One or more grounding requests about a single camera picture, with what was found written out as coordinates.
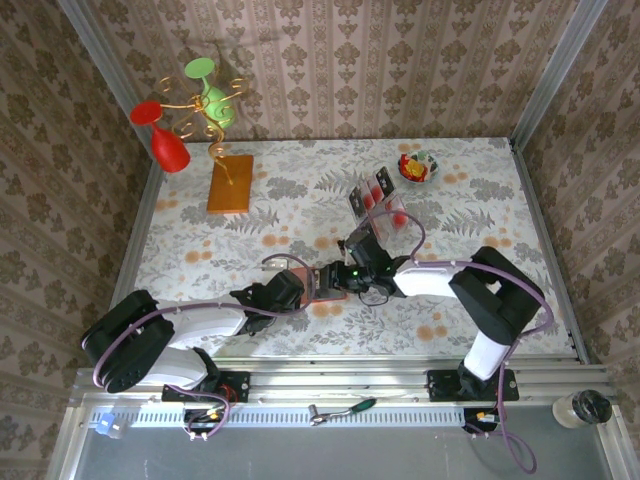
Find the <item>orange card holder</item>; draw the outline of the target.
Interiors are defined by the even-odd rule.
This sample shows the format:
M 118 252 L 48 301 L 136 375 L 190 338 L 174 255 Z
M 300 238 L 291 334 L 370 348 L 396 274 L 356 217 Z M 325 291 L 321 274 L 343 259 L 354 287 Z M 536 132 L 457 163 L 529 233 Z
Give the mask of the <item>orange card holder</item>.
M 302 294 L 300 299 L 301 305 L 304 305 L 307 302 L 322 303 L 329 301 L 342 301 L 347 298 L 347 294 L 345 292 L 336 289 L 321 287 L 320 272 L 317 269 L 313 269 L 313 277 L 309 277 L 307 271 L 303 267 L 293 268 L 291 272 L 296 275 L 305 285 L 304 293 Z M 312 299 L 309 299 L 313 281 L 315 284 L 314 295 Z

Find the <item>dark VIP logo card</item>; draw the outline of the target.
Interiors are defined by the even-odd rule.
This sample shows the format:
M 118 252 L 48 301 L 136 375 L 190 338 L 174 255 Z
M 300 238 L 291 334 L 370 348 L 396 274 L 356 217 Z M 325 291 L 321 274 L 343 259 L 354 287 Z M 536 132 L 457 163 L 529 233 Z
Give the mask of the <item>dark VIP logo card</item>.
M 360 222 L 367 216 L 367 208 L 363 200 L 362 191 L 358 186 L 355 186 L 351 190 L 348 196 L 348 201 L 357 222 Z
M 376 180 L 383 192 L 384 197 L 390 196 L 395 191 L 395 185 L 386 166 L 380 168 L 376 174 Z

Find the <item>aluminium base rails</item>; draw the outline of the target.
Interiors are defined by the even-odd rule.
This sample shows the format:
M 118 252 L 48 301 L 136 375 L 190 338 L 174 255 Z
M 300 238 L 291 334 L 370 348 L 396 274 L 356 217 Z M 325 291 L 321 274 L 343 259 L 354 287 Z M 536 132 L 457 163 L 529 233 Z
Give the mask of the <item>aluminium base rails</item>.
M 427 357 L 256 357 L 216 358 L 222 370 L 251 374 L 248 403 L 252 406 L 342 406 L 375 397 L 380 406 L 423 406 L 433 402 L 435 382 L 428 373 L 453 370 L 456 360 Z M 512 390 L 526 406 L 550 405 L 582 390 L 596 390 L 616 399 L 616 389 L 601 365 L 569 358 L 512 359 L 505 394 Z

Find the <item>small bowl of wrapped candies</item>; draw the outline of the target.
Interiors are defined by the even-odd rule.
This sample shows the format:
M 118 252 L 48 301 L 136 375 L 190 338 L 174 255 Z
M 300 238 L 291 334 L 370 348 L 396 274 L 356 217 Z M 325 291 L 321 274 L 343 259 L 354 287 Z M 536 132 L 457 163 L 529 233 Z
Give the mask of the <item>small bowl of wrapped candies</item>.
M 426 150 L 402 153 L 398 160 L 400 175 L 412 183 L 428 183 L 439 172 L 435 158 Z

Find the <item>black power connector block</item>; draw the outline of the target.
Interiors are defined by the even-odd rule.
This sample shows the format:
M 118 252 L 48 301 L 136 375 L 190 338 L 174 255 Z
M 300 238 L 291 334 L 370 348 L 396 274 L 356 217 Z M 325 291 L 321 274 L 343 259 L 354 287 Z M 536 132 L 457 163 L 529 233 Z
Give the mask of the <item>black power connector block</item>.
M 500 425 L 500 417 L 494 409 L 465 408 L 463 430 L 469 434 L 489 434 Z
M 230 409 L 225 407 L 186 409 L 183 412 L 183 429 L 191 441 L 197 438 L 206 441 L 216 435 L 229 418 Z

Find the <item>red plastic wine glass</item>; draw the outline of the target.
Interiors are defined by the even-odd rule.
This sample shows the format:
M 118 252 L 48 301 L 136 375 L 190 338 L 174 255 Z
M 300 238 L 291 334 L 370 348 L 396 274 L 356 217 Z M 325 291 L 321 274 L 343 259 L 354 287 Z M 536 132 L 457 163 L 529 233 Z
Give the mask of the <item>red plastic wine glass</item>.
M 130 121 L 137 126 L 151 128 L 151 150 L 161 169 L 166 173 L 177 173 L 190 163 L 190 154 L 183 141 L 172 131 L 160 128 L 163 107 L 157 101 L 145 101 L 130 112 Z

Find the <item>grey metal lower tray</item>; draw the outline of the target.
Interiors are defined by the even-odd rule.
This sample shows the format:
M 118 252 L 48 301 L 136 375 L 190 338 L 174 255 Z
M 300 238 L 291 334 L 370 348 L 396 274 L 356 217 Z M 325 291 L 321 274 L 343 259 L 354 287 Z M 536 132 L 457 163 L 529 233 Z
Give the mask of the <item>grey metal lower tray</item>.
M 546 406 L 513 406 L 507 433 L 462 427 L 230 427 L 190 440 L 183 427 L 122 439 L 67 413 L 46 480 L 640 480 L 619 415 L 561 427 Z

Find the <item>green plastic wine glass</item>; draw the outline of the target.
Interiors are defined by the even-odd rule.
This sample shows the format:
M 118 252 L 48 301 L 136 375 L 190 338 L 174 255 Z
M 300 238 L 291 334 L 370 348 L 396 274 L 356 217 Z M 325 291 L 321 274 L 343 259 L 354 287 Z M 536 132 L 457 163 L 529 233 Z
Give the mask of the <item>green plastic wine glass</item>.
M 212 59 L 200 57 L 191 60 L 185 66 L 184 72 L 188 78 L 202 81 L 203 89 L 200 98 L 204 112 L 222 129 L 226 129 L 234 123 L 236 114 L 231 100 L 208 80 L 208 76 L 214 72 L 215 68 L 215 62 Z

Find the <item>blue white plastic connector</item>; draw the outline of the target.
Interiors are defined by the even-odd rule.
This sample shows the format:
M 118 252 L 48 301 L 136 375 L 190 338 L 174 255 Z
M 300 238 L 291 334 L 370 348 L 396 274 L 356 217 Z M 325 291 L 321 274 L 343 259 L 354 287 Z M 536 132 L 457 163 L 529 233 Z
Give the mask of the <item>blue white plastic connector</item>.
M 126 418 L 114 411 L 101 413 L 95 425 L 97 434 L 114 440 L 122 439 L 128 429 L 129 422 Z

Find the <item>clear jar black lid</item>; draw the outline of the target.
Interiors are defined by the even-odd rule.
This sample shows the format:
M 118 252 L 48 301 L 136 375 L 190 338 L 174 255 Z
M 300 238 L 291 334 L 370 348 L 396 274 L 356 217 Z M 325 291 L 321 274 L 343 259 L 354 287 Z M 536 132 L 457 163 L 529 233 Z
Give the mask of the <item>clear jar black lid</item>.
M 557 399 L 552 405 L 555 420 L 564 428 L 577 429 L 607 423 L 611 402 L 596 390 L 582 390 Z

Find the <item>aluminium table edge rail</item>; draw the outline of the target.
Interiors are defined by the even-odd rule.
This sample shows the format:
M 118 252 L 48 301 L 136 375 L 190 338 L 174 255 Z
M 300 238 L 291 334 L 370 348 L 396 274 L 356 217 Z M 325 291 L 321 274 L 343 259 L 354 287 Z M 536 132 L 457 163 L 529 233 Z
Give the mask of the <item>aluminium table edge rail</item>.
M 155 211 L 156 201 L 164 179 L 161 168 L 154 164 L 140 199 L 140 205 L 131 229 L 131 235 L 114 287 L 110 306 L 123 300 L 135 287 L 137 272 L 141 263 L 146 238 Z
M 585 342 L 582 338 L 580 327 L 576 319 L 564 279 L 562 277 L 561 268 L 555 255 L 551 237 L 549 235 L 549 231 L 545 223 L 545 218 L 536 196 L 534 185 L 527 170 L 524 156 L 521 152 L 521 149 L 513 140 L 509 139 L 508 143 L 514 158 L 517 172 L 519 174 L 524 195 L 527 199 L 527 204 L 539 239 L 541 251 L 545 258 L 549 277 L 554 288 L 556 300 L 558 302 L 559 312 L 562 314 L 562 319 L 568 332 L 568 336 L 571 338 L 577 359 L 583 364 L 591 364 L 591 359 L 589 357 Z

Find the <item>aluminium frame post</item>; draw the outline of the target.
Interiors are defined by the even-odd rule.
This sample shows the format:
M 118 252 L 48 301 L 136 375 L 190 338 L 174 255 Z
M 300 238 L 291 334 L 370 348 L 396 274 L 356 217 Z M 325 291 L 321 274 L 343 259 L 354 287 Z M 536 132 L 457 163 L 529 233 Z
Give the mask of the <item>aluminium frame post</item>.
M 531 139 L 607 3 L 608 0 L 579 0 L 510 136 L 514 150 L 523 150 Z
M 116 45 L 117 30 L 125 32 L 128 45 L 135 34 L 127 0 L 57 0 L 121 110 L 129 115 L 141 99 L 135 79 Z

